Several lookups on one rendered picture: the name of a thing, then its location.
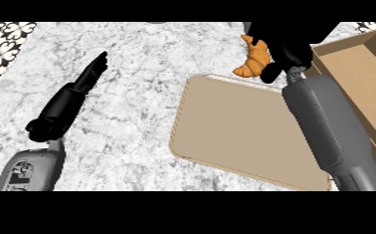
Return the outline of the beige tray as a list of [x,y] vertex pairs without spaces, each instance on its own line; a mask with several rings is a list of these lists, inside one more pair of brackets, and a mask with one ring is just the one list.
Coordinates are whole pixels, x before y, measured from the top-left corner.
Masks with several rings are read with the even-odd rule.
[[329,190],[282,94],[217,75],[194,76],[172,132],[175,156],[294,190]]

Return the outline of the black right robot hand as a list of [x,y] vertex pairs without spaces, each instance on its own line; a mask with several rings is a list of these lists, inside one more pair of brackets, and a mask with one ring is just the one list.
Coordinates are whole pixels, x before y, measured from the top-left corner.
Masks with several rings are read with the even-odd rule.
[[334,29],[338,21],[306,22],[244,22],[244,32],[253,37],[253,45],[263,41],[272,54],[273,62],[266,66],[260,78],[272,84],[281,73],[292,68],[300,72],[312,68],[312,44],[319,44]]

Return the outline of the black white patterned tile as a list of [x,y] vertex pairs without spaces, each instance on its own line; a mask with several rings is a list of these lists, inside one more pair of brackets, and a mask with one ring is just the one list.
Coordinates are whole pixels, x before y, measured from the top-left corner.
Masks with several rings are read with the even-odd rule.
[[36,22],[0,22],[0,76],[17,59],[21,46],[36,27]]
[[371,31],[376,31],[376,22],[359,22],[357,23],[357,31],[360,33],[368,33]]

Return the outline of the orange croissant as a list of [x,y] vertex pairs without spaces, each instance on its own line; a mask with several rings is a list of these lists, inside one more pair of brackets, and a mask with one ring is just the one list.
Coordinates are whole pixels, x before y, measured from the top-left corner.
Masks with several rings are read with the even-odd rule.
[[263,41],[253,44],[253,37],[248,35],[242,35],[241,38],[247,43],[247,60],[244,65],[235,68],[232,72],[244,78],[259,77],[270,64],[267,44]]

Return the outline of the brown cardboard box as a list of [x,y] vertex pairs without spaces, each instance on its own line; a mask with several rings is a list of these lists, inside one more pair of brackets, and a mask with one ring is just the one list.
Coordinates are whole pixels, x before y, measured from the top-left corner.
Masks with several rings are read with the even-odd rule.
[[337,81],[376,141],[376,31],[313,48],[313,66],[306,77],[316,75]]

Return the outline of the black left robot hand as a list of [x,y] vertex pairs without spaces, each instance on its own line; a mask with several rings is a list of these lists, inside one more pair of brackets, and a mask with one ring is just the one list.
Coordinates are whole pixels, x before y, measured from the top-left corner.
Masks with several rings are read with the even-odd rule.
[[85,69],[77,81],[68,83],[51,98],[42,113],[27,124],[30,139],[37,142],[61,138],[77,118],[86,96],[102,73],[108,70],[108,52],[104,52]]

